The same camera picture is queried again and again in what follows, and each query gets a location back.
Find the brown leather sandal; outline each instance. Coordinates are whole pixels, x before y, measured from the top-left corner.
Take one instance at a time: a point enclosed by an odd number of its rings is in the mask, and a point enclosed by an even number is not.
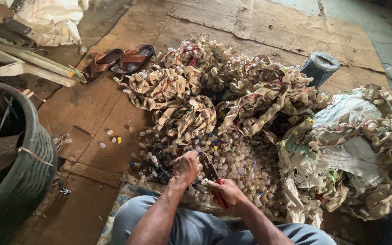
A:
[[[150,45],[145,45],[139,50],[126,49],[119,63],[112,67],[112,71],[118,74],[133,73],[148,61],[154,52],[154,47]]]
[[[84,73],[88,74],[89,77],[86,77],[86,82],[82,82],[83,85],[91,85],[95,83],[98,78],[110,68],[110,66],[114,65],[116,61],[123,54],[122,49],[115,48],[111,50],[108,54],[98,54],[91,61],[90,65],[86,67]]]

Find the rubber tire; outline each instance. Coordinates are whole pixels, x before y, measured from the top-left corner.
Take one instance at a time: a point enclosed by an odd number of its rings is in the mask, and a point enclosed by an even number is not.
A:
[[[57,167],[55,144],[39,123],[33,103],[18,90],[0,83],[0,94],[13,97],[13,107],[21,109],[25,119],[22,146],[53,164],[44,164],[21,151],[0,184],[0,244],[9,244],[23,222],[35,211],[49,191]]]

